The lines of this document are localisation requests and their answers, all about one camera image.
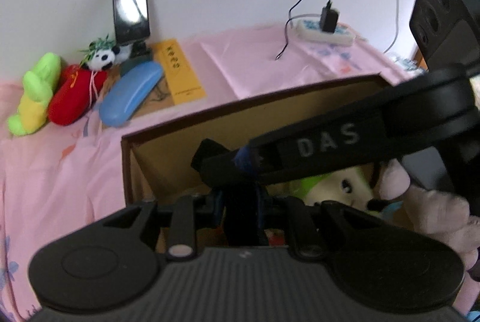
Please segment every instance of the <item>smartphone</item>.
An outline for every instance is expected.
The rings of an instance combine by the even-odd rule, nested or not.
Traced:
[[[113,0],[117,44],[142,41],[150,36],[147,0]]]

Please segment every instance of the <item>cable connector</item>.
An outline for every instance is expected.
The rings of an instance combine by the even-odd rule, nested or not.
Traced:
[[[327,5],[322,9],[320,30],[327,33],[334,33],[338,23],[338,16],[338,11],[332,9],[332,1],[328,1]]]

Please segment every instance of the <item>plush toy eye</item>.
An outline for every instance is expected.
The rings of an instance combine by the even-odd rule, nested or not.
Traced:
[[[352,184],[350,183],[349,180],[343,180],[342,181],[342,191],[344,193],[352,193],[353,192],[353,187],[352,187]]]

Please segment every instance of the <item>blue case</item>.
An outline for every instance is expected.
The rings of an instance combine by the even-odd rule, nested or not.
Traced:
[[[131,69],[112,87],[100,104],[102,123],[109,127],[122,126],[149,95],[163,76],[157,62],[145,62]]]

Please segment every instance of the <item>red object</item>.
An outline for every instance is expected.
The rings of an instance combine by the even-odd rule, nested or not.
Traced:
[[[106,78],[106,71],[90,71],[79,65],[69,66],[62,72],[60,81],[63,84],[49,104],[50,121],[58,125],[69,125],[80,119],[90,106],[90,96],[92,104],[97,99],[93,86],[100,93]]]

